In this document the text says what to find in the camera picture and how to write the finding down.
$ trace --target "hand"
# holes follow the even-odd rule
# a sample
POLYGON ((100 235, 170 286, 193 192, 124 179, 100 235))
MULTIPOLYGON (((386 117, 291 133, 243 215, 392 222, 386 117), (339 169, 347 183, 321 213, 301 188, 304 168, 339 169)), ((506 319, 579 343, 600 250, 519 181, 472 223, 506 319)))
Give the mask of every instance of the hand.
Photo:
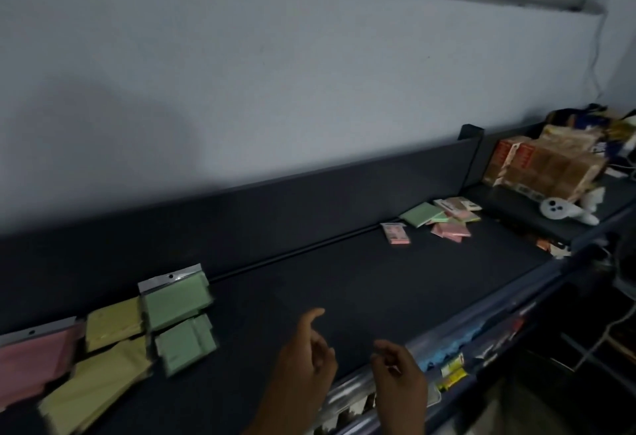
POLYGON ((374 342, 371 356, 375 402, 385 435, 423 435, 429 389, 426 377, 403 346, 374 342))
POLYGON ((302 435, 309 430, 338 370, 335 351, 312 329, 312 321, 323 314, 324 309, 314 308, 300 317, 245 435, 302 435))

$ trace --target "black shelf surface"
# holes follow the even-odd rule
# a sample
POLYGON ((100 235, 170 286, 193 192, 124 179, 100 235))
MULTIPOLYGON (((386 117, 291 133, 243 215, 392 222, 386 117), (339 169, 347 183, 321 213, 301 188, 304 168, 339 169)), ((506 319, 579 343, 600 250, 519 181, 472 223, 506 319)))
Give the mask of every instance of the black shelf surface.
MULTIPOLYGON (((456 244, 408 228, 412 244, 391 246, 378 228, 212 282, 220 348, 169 379, 155 364, 91 432, 238 433, 301 312, 326 309, 315 328, 334 346, 341 378, 368 363, 375 338, 405 343, 552 260, 487 216, 469 229, 473 237, 456 244)), ((0 414, 0 427, 44 433, 35 417, 26 402, 0 414)))
POLYGON ((636 182, 605 175, 600 185, 606 187, 606 196, 595 213, 601 222, 594 227, 572 219, 547 219, 539 212, 538 203, 502 186, 491 188, 478 184, 467 188, 464 196, 481 205, 490 214, 526 226, 537 234, 567 244, 572 250, 578 250, 627 216, 636 202, 636 182))

